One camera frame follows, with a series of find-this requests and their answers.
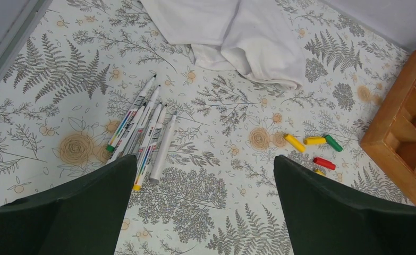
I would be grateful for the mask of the white marker plain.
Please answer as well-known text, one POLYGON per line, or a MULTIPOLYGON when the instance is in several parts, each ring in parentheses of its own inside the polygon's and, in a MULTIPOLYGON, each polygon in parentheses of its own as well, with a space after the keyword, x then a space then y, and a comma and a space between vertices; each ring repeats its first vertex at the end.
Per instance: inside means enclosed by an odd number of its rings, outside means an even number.
POLYGON ((171 142, 174 138, 174 130, 176 127, 176 119, 177 119, 177 112, 174 112, 170 122, 168 123, 164 136, 162 138, 162 142, 160 144, 160 148, 158 154, 155 158, 155 163, 153 165, 153 169, 150 173, 149 182, 151 185, 157 185, 159 183, 161 174, 164 169, 164 164, 166 161, 167 153, 170 147, 171 142))

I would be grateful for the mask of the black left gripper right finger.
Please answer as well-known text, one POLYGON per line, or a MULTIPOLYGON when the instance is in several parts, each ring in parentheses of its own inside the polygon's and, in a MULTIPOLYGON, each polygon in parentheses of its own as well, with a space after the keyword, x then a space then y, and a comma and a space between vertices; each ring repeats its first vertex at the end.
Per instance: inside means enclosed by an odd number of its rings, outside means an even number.
POLYGON ((280 155, 274 176, 295 254, 416 254, 416 207, 377 198, 280 155))

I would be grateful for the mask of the red pen cap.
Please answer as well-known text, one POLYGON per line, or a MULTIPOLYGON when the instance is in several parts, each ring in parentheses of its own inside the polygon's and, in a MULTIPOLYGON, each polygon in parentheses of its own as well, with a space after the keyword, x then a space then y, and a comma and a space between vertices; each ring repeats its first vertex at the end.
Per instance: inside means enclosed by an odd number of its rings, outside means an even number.
POLYGON ((313 162, 317 165, 320 165, 322 167, 325 167, 325 168, 333 170, 333 171, 336 169, 336 165, 334 163, 332 163, 332 162, 330 162, 326 159, 320 158, 320 157, 315 157, 313 159, 313 162))

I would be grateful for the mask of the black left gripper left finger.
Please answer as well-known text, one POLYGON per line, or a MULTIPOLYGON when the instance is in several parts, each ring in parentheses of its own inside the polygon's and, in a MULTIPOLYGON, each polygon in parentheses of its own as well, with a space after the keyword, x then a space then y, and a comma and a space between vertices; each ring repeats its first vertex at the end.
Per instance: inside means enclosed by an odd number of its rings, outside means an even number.
POLYGON ((0 254, 114 254, 137 159, 0 206, 0 254))

